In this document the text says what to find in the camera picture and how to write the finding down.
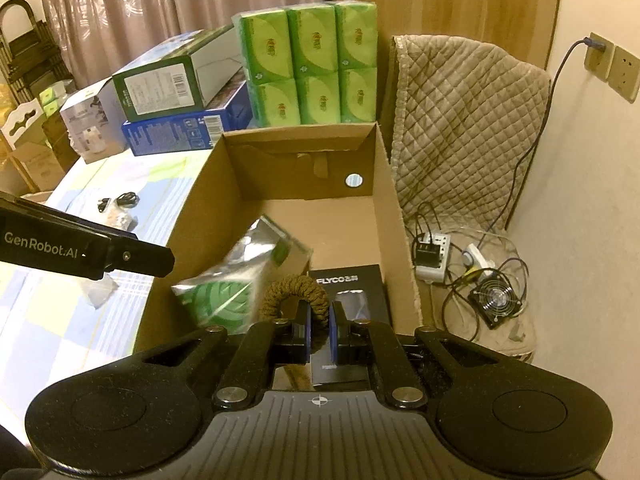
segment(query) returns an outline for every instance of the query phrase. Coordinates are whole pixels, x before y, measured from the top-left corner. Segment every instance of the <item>bolt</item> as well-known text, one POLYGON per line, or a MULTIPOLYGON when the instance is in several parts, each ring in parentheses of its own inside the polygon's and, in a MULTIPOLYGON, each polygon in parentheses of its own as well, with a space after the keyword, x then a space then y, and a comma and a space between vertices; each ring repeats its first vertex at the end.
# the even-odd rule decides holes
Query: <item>bolt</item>
POLYGON ((220 388, 216 393, 216 397, 223 404, 235 404, 246 399, 247 392, 244 388, 238 386, 228 386, 226 388, 220 388))
POLYGON ((415 404, 424 398, 424 394, 418 388, 414 388, 412 386, 396 388, 391 392, 391 396, 402 406, 415 404))

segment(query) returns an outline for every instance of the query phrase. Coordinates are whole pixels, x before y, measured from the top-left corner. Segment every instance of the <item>checkered tablecloth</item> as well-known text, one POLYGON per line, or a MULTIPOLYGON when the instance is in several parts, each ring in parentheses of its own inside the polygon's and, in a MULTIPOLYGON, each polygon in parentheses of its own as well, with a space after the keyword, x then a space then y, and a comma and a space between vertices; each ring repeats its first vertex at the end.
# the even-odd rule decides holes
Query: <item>checkered tablecloth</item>
MULTIPOLYGON (((96 219, 97 202, 134 191, 139 239, 165 245, 209 151, 82 159, 47 205, 96 219)), ((95 308, 79 281, 0 263, 0 424, 26 442, 24 414, 43 388, 131 354, 152 278, 114 271, 118 288, 95 308)))

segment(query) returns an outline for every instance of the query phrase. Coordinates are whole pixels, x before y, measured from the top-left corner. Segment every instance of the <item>blue box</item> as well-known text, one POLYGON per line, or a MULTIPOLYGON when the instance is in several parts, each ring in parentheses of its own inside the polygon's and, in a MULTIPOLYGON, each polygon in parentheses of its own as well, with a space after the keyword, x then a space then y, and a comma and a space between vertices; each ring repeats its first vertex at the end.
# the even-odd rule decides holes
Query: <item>blue box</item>
POLYGON ((210 150, 222 132, 244 130, 253 114, 242 71, 209 103, 207 110, 122 125, 134 155, 210 150))

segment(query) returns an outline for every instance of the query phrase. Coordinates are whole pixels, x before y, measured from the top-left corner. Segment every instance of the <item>computer fan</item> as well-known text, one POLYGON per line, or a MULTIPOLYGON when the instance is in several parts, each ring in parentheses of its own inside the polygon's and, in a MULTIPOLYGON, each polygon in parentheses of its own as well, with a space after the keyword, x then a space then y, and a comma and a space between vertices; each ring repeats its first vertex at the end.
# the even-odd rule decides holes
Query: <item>computer fan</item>
POLYGON ((469 293, 468 300, 490 329, 500 326, 522 307, 511 283, 496 272, 479 282, 469 293))

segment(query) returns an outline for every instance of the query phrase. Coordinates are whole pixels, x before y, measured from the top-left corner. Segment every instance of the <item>round hole in box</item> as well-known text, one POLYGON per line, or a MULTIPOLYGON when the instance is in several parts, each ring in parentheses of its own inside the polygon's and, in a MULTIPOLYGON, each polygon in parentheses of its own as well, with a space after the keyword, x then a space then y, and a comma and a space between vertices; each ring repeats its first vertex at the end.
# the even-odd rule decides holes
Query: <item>round hole in box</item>
POLYGON ((349 187, 360 187, 362 186, 362 181, 363 181, 363 178, 361 175, 357 173, 351 173, 344 180, 344 183, 349 187))

